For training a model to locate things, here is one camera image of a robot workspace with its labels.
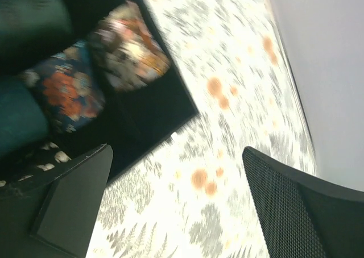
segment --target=orange flower pattern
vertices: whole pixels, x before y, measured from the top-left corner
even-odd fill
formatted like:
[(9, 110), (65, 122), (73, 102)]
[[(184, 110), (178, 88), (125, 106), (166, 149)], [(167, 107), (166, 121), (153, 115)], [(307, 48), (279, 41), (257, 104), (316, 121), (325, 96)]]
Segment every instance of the orange flower pattern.
[(38, 75), (30, 89), (59, 132), (73, 132), (104, 108), (104, 95), (92, 77), (83, 41), (38, 64), (31, 72), (22, 77)]

